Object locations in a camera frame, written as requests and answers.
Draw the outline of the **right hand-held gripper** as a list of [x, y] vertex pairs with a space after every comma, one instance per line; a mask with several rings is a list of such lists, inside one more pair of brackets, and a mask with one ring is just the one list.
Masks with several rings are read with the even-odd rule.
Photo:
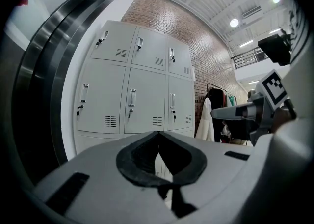
[[244, 105], [218, 108], [211, 111], [213, 119], [245, 120], [256, 119], [258, 128], [250, 131], [251, 144], [255, 145], [260, 136], [267, 134], [272, 127], [275, 110], [288, 98], [281, 77], [273, 69], [256, 84], [248, 93], [248, 102]]

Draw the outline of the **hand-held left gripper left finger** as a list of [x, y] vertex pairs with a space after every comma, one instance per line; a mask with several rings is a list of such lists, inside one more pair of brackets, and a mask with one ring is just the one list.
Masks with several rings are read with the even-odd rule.
[[[56, 223], [78, 224], [172, 224], [177, 217], [156, 188], [143, 188], [126, 180], [116, 166], [116, 155], [125, 146], [149, 133], [93, 146], [64, 163], [34, 188], [34, 204]], [[88, 175], [64, 214], [60, 203], [49, 199], [75, 173]]]

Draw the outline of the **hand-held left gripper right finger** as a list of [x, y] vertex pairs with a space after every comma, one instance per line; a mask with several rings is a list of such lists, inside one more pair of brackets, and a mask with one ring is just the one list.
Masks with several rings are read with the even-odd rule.
[[238, 224], [238, 215], [256, 179], [250, 179], [243, 155], [254, 156], [255, 147], [199, 140], [177, 133], [161, 132], [168, 140], [196, 148], [200, 157], [207, 159], [206, 167], [197, 180], [180, 188], [183, 200], [195, 207], [195, 211], [169, 220], [170, 224]]

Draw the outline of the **person's right hand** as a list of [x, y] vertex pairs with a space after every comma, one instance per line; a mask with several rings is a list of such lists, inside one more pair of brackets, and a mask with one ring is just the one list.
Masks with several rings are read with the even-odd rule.
[[277, 108], [273, 117], [270, 133], [275, 133], [283, 124], [292, 121], [289, 110]]

